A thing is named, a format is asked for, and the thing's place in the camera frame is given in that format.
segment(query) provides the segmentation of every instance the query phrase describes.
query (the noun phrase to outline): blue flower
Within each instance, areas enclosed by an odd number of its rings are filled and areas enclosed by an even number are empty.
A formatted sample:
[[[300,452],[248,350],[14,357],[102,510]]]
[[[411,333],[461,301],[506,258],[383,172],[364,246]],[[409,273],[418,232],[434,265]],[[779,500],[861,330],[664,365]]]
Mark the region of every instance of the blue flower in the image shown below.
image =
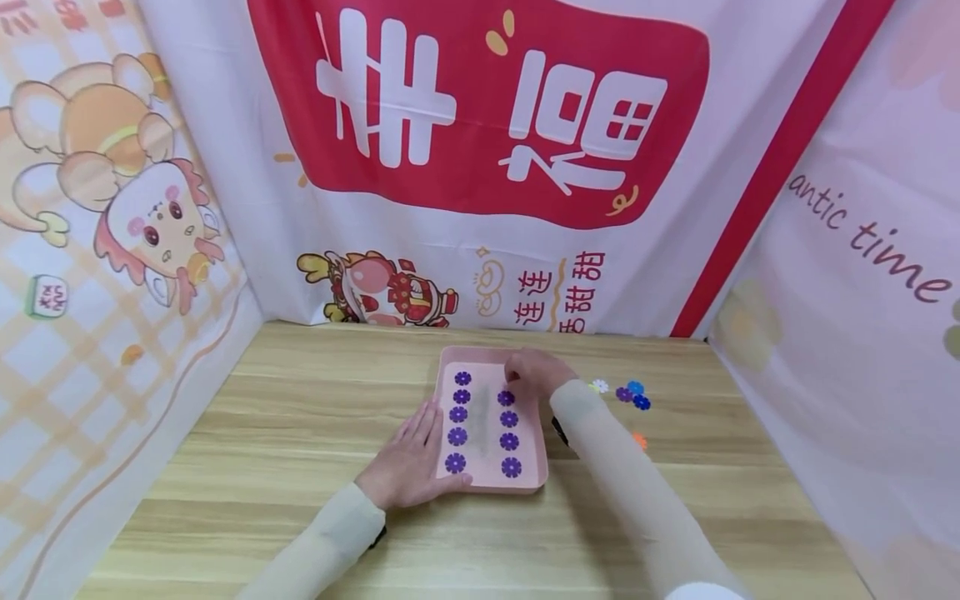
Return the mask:
[[[467,468],[467,457],[460,452],[454,452],[446,457],[444,464],[447,472],[460,473]]]
[[[513,428],[520,422],[520,417],[514,411],[503,411],[500,413],[500,424],[504,427]]]
[[[467,430],[463,427],[454,427],[446,432],[446,440],[450,445],[463,445],[467,443]]]
[[[634,406],[641,411],[650,410],[650,398],[644,396],[643,394],[637,394],[634,396]]]
[[[463,406],[454,406],[450,409],[450,420],[455,423],[462,423],[467,420],[467,409]]]
[[[523,472],[523,465],[520,464],[520,461],[514,458],[513,456],[508,456],[503,459],[503,462],[500,463],[500,470],[503,471],[503,474],[511,479],[517,479],[520,474]]]
[[[520,438],[512,433],[505,433],[500,436],[500,447],[508,452],[513,452],[520,446]]]

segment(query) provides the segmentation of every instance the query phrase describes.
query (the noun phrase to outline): dark wristband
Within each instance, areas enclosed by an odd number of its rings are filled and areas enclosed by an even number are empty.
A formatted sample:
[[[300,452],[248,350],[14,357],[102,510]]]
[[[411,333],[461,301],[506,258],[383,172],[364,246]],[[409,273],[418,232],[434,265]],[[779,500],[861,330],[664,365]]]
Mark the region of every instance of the dark wristband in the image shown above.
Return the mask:
[[[367,548],[367,549],[368,549],[368,550],[373,550],[373,549],[376,547],[376,545],[379,544],[380,541],[383,540],[383,537],[386,536],[386,535],[387,535],[387,526],[384,525],[384,526],[383,526],[383,529],[380,530],[380,534],[376,537],[376,540],[374,540],[373,543],[370,544],[370,547]]]
[[[560,436],[560,441],[563,442],[566,447],[570,447],[570,442],[566,440],[566,434],[564,433],[564,429],[560,427],[560,422],[557,420],[557,418],[554,417],[553,420],[550,421],[550,423],[553,425],[553,428],[557,431],[557,435]]]

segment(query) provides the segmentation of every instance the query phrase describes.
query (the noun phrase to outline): wood grain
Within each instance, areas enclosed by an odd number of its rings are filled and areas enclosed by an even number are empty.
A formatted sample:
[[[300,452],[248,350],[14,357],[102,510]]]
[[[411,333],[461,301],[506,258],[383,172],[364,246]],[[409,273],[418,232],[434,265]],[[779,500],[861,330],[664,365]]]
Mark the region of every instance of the wood grain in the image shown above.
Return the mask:
[[[79,598],[232,597],[432,394],[452,345],[540,347],[587,380],[643,381],[652,410],[610,393],[612,409],[757,598],[869,597],[705,344],[266,324]],[[541,492],[390,515],[389,536],[324,598],[647,598],[616,521],[548,422]]]

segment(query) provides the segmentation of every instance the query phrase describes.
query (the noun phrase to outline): plaid pattern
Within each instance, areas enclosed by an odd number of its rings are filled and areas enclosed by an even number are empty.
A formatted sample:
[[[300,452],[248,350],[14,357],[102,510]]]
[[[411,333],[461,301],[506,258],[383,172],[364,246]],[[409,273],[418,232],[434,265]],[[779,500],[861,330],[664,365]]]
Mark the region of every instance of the plaid pattern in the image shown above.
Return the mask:
[[[48,82],[67,67],[151,52],[131,0],[0,0],[0,103],[17,83]],[[204,176],[172,106],[157,107],[177,131],[176,157]],[[0,169],[5,168],[0,160]],[[0,190],[10,194],[11,190]],[[186,315],[158,304],[92,247],[99,214],[63,199],[45,208],[70,223],[64,248],[0,223],[0,598],[35,564],[51,532],[77,502],[128,458],[171,401],[183,366],[224,326],[246,283],[224,228],[213,240],[226,260]],[[55,319],[25,310],[31,280],[67,284]],[[135,348],[138,359],[123,356]]]

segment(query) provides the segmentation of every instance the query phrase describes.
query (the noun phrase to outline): cartoon banner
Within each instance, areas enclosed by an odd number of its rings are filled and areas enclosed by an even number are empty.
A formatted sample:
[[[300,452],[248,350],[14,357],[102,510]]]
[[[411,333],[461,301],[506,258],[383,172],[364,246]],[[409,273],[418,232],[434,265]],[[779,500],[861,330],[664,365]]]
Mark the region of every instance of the cartoon banner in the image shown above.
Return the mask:
[[[710,335],[881,600],[960,589],[958,31],[898,2]]]
[[[891,1],[141,5],[269,317],[689,336]]]
[[[0,99],[0,597],[66,598],[262,317],[132,2],[0,3]]]

